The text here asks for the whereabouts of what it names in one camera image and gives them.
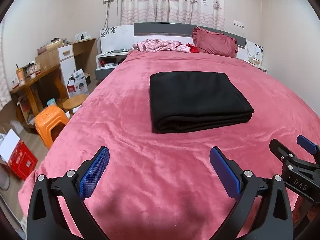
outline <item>black folded blanket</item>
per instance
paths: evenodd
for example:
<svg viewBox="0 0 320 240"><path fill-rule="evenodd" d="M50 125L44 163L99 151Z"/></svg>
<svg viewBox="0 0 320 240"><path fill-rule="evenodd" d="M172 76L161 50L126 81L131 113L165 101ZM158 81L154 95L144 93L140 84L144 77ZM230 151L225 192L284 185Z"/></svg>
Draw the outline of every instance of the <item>black folded blanket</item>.
<svg viewBox="0 0 320 240"><path fill-rule="evenodd" d="M161 72L150 77L153 127L162 133L193 132L248 122L254 113L224 73Z"/></svg>

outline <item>silver bolt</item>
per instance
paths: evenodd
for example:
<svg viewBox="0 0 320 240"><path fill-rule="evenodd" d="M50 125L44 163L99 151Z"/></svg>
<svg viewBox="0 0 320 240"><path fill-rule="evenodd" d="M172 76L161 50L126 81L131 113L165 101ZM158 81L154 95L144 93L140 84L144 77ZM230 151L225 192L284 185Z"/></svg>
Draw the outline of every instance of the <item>silver bolt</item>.
<svg viewBox="0 0 320 240"><path fill-rule="evenodd" d="M73 177L75 174L76 174L76 172L73 170L67 172L68 177Z"/></svg>
<svg viewBox="0 0 320 240"><path fill-rule="evenodd" d="M39 176L38 176L38 180L39 180L39 181L44 180L44 175L43 175L43 174L39 175Z"/></svg>
<svg viewBox="0 0 320 240"><path fill-rule="evenodd" d="M282 180L282 178L281 178L280 175L276 175L276 176L275 176L275 179L276 179L277 181L281 181L281 180Z"/></svg>
<svg viewBox="0 0 320 240"><path fill-rule="evenodd" d="M252 175L253 175L251 171L245 171L244 174L245 174L245 176L247 176L249 178L252 177Z"/></svg>

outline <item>pink pillow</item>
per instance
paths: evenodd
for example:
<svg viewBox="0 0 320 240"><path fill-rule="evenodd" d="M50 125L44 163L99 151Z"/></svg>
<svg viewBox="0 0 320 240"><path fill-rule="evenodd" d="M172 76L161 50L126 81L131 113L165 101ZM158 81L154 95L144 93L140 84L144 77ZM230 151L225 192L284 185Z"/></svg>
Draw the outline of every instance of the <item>pink pillow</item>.
<svg viewBox="0 0 320 240"><path fill-rule="evenodd" d="M209 32L196 27L192 32L192 39L200 52L225 57L235 57L238 52L237 40L223 33Z"/></svg>

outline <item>patterned curtain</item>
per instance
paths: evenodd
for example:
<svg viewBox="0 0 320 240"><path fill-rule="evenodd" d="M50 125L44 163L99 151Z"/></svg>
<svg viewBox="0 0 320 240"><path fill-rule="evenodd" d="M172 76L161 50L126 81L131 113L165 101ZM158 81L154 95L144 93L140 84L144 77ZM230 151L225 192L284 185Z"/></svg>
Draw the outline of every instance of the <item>patterned curtain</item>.
<svg viewBox="0 0 320 240"><path fill-rule="evenodd" d="M0 23L0 111L11 100L7 81L4 75L3 28L4 28L4 19Z"/></svg>
<svg viewBox="0 0 320 240"><path fill-rule="evenodd" d="M169 0L122 0L121 24L167 22Z"/></svg>
<svg viewBox="0 0 320 240"><path fill-rule="evenodd" d="M225 0L170 0L169 22L224 30Z"/></svg>
<svg viewBox="0 0 320 240"><path fill-rule="evenodd" d="M224 30L225 0L123 0L121 24L176 22Z"/></svg>

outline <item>blue gripper pad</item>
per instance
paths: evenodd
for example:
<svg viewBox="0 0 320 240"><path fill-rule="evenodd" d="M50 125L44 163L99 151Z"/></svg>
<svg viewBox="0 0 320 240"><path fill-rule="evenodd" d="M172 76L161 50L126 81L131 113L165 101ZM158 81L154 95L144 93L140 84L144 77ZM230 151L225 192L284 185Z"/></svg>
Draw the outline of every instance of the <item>blue gripper pad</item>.
<svg viewBox="0 0 320 240"><path fill-rule="evenodd" d="M317 153L317 146L302 135L297 137L297 144L312 155Z"/></svg>
<svg viewBox="0 0 320 240"><path fill-rule="evenodd" d="M241 198L240 182L215 148L212 148L210 151L210 163L216 171L228 196L238 201Z"/></svg>
<svg viewBox="0 0 320 240"><path fill-rule="evenodd" d="M91 197L110 160L110 153L104 147L91 164L79 183L79 196L82 200Z"/></svg>

